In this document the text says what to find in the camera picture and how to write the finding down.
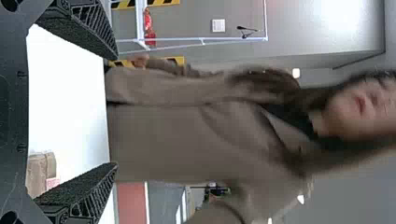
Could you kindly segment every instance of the wall socket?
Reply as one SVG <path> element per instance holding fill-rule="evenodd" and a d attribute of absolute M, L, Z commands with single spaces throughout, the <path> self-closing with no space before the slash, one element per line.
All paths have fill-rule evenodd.
<path fill-rule="evenodd" d="M 212 33 L 225 33 L 225 20 L 212 20 Z"/>

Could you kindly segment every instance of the long brown hair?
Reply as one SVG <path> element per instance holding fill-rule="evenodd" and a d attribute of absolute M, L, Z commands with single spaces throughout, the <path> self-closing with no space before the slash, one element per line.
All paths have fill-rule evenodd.
<path fill-rule="evenodd" d="M 265 69 L 265 74 L 249 72 L 237 77 L 237 82 L 247 81 L 253 91 L 272 92 L 283 98 L 283 104 L 295 112 L 308 113 L 313 110 L 324 110 L 334 95 L 344 88 L 359 82 L 376 79 L 383 82 L 385 78 L 396 81 L 396 71 L 363 71 L 353 74 L 347 80 L 331 86 L 300 88 L 297 81 L 286 71 Z M 356 142 L 343 141 L 337 137 L 320 138 L 322 151 L 301 157 L 297 154 L 285 155 L 285 162 L 300 175 L 327 173 L 333 170 L 346 169 L 371 159 L 395 144 L 394 136 L 382 136 L 376 139 L 364 139 Z"/>

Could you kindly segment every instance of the red panel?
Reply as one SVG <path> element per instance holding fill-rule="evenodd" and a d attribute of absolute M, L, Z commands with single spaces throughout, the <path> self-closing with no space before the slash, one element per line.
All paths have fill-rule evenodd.
<path fill-rule="evenodd" d="M 143 183 L 117 184 L 120 224 L 146 224 L 146 196 Z"/>

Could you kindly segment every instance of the ceiling light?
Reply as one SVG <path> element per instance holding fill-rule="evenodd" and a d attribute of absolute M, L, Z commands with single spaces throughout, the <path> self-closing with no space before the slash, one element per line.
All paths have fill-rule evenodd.
<path fill-rule="evenodd" d="M 293 68 L 292 72 L 294 78 L 299 78 L 301 76 L 300 68 Z"/>
<path fill-rule="evenodd" d="M 304 195 L 299 195 L 299 196 L 297 197 L 297 200 L 298 200 L 298 202 L 299 202 L 300 204 L 305 204 Z"/>

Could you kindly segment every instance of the metal rack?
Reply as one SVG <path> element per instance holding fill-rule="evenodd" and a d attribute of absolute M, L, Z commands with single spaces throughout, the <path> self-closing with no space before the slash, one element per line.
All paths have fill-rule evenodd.
<path fill-rule="evenodd" d="M 113 3 L 120 3 L 124 2 L 124 0 L 110 0 L 108 2 L 109 8 L 111 8 L 111 4 Z M 147 0 L 135 0 L 135 15 L 136 15 L 136 38 L 130 39 L 117 39 L 117 43 L 136 43 L 142 49 L 137 50 L 129 50 L 120 52 L 120 55 L 125 54 L 132 54 L 138 52 L 146 52 L 146 51 L 158 51 L 158 50 L 165 50 L 165 49 L 184 49 L 184 48 L 191 48 L 191 47 L 200 47 L 200 46 L 210 46 L 210 45 L 224 45 L 224 44 L 239 44 L 239 43 L 254 43 L 254 42 L 263 42 L 268 41 L 268 34 L 267 34 L 267 18 L 266 18 L 266 3 L 265 0 L 262 0 L 264 6 L 264 21 L 265 21 L 265 36 L 264 37 L 166 37 L 166 38 L 145 38 L 145 31 L 144 31 L 144 17 L 143 12 L 145 8 L 148 6 Z M 112 10 L 110 10 L 110 23 L 112 22 Z M 181 44 L 181 45 L 174 45 L 168 47 L 159 47 L 159 48 L 150 48 L 145 44 L 146 41 L 158 41 L 158 42 L 191 42 L 197 41 L 196 44 Z"/>

